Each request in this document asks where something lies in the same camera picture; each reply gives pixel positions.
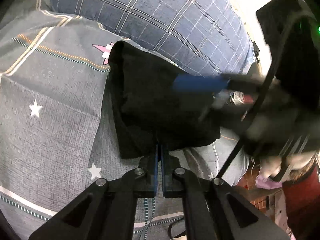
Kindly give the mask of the grey star-patterned bedsheet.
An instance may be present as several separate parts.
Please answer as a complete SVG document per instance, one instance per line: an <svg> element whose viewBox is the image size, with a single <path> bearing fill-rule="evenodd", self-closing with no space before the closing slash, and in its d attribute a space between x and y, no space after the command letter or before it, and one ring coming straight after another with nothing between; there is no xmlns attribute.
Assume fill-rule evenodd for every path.
<svg viewBox="0 0 320 240"><path fill-rule="evenodd" d="M19 239L144 157L120 156L108 75L118 41L182 69L51 0L15 0L1 20L1 215Z"/></svg>

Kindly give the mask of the purple floral cloth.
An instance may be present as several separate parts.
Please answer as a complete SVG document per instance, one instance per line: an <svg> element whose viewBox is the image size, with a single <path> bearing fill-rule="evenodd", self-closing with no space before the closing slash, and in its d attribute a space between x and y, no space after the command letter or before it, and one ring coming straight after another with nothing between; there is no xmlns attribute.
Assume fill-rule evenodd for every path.
<svg viewBox="0 0 320 240"><path fill-rule="evenodd" d="M270 178L264 178L261 175L258 175L255 179L255 185L257 188L272 190L272 189L279 189L282 187L281 182L273 181Z"/></svg>

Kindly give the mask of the blue plaid pillow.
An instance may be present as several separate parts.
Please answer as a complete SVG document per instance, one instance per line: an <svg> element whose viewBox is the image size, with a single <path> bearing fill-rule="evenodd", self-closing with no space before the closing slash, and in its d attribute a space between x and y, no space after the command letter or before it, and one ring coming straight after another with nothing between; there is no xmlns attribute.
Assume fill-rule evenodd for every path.
<svg viewBox="0 0 320 240"><path fill-rule="evenodd" d="M51 0L55 11L97 21L190 74L248 72L253 43L229 0Z"/></svg>

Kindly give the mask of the black pants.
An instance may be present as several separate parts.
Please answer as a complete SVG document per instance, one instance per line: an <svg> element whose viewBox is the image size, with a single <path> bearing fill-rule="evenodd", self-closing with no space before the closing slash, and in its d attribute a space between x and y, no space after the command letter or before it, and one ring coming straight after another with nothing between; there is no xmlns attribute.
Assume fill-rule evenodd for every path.
<svg viewBox="0 0 320 240"><path fill-rule="evenodd" d="M184 72L165 59L118 41L108 58L114 124L120 156L154 154L207 146L220 138L217 116L208 108L211 93L179 93L172 85Z"/></svg>

